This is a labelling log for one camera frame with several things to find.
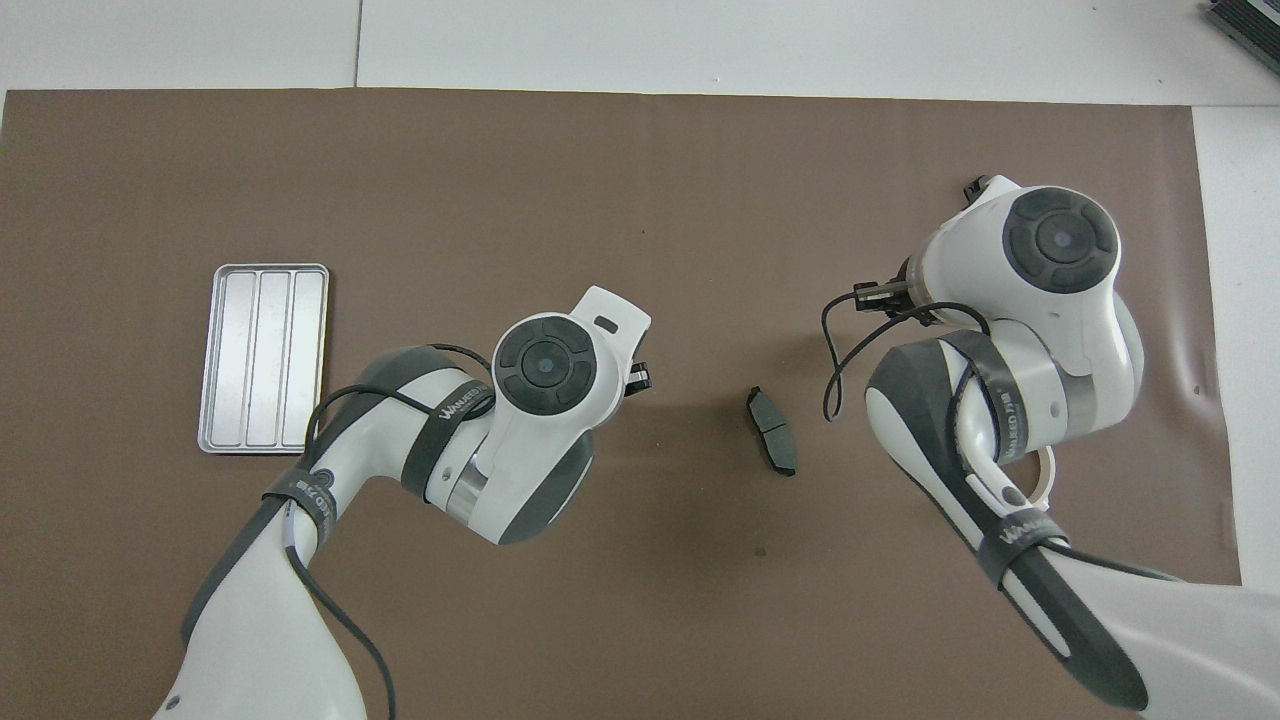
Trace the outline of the silver metal tray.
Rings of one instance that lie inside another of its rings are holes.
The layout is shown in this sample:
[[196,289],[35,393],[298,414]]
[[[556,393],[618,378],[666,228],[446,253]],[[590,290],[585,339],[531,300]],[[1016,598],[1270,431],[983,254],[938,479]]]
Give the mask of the silver metal tray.
[[206,454],[300,454],[320,400],[329,270],[241,263],[212,275],[197,445]]

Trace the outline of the dark grey brake pad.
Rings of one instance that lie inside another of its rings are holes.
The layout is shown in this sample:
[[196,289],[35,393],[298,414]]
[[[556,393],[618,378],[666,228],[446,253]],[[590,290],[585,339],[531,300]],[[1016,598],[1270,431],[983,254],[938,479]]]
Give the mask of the dark grey brake pad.
[[760,386],[749,389],[746,405],[773,471],[782,477],[795,477],[797,443],[786,416]]

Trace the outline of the brown table mat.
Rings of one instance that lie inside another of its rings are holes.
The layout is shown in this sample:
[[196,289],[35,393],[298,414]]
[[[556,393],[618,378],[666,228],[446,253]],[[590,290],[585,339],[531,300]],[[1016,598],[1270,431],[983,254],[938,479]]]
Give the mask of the brown table mat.
[[[1190,113],[403,90],[10,94],[0,129],[0,720],[134,720],[287,457],[196,443],[212,273],[321,263],[326,383],[490,354],[591,284],[652,315],[653,387],[543,536],[489,544],[370,482],[315,577],[399,717],[1129,720],[1055,661],[870,434],[820,397],[820,307],[1004,173],[1097,199],[1148,366],[1061,445],[1089,552],[1236,584]],[[797,443],[771,468],[760,386]]]

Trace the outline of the dark ribbed object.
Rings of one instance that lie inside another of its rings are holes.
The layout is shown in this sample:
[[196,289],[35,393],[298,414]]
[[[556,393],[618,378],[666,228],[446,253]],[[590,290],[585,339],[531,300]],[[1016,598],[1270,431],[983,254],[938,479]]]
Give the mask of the dark ribbed object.
[[1280,76],[1280,0],[1207,0],[1210,22]]

